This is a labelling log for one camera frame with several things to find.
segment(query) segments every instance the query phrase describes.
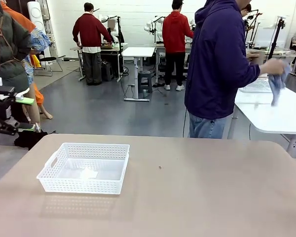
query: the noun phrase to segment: gray pants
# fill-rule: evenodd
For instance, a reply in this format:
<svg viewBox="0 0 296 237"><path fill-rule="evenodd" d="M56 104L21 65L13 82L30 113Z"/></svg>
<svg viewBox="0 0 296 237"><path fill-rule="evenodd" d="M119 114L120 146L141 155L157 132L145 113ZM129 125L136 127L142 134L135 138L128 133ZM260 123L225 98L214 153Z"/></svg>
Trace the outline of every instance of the gray pants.
<svg viewBox="0 0 296 237"><path fill-rule="evenodd" d="M101 54L82 53L83 68L87 84L102 82Z"/></svg>

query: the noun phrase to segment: man in red hoodie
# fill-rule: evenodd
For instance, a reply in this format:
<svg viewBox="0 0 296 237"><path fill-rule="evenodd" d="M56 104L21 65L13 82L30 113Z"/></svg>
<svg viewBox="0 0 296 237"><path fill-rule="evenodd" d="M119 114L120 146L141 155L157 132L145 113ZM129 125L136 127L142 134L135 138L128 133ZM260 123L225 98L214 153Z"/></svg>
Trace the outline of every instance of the man in red hoodie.
<svg viewBox="0 0 296 237"><path fill-rule="evenodd" d="M87 85L100 85L101 74L101 35L111 43L111 36L104 25L93 16L94 6L91 3L84 5L85 13L79 17L74 25L74 41L82 47L83 67Z"/></svg>
<svg viewBox="0 0 296 237"><path fill-rule="evenodd" d="M183 0L173 0L173 11L164 19L162 28L162 37L164 47L166 48L166 75L165 86L166 90L170 90L171 75L176 64L177 73L177 91L184 90L183 71L185 61L185 37L193 38L187 17L182 15L181 9Z"/></svg>

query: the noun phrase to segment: white wall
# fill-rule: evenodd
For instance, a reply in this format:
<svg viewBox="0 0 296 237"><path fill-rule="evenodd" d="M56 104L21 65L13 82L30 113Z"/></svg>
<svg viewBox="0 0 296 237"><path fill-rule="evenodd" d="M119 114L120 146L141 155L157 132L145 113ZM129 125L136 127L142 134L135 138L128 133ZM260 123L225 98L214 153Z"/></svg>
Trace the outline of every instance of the white wall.
<svg viewBox="0 0 296 237"><path fill-rule="evenodd" d="M52 26L59 55L76 57L70 51L75 46L72 29L75 21L83 14L83 5L87 0L47 0ZM95 8L100 8L96 16L118 15L121 17L122 32L130 46L148 46L153 44L154 37L144 31L146 22L156 15L167 16L171 12L172 0L89 0ZM205 0L185 0L182 13L189 19L201 8ZM276 22L278 15L288 15L286 30L289 37L296 30L296 0L252 0L253 9L263 12L260 16L261 27Z"/></svg>

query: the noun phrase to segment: puffer jacket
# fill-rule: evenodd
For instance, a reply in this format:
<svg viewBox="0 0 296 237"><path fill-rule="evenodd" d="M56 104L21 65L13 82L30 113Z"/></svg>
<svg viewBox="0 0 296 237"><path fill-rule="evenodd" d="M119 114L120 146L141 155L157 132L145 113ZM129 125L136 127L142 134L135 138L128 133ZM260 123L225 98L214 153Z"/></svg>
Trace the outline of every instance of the puffer jacket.
<svg viewBox="0 0 296 237"><path fill-rule="evenodd" d="M23 60L31 51L31 35L19 23L3 12L0 5L0 17L3 16L2 33L13 49L0 37L0 64L12 60L14 57ZM15 87L16 92L29 88L27 74L19 61L13 61L0 66L0 77L3 85Z"/></svg>

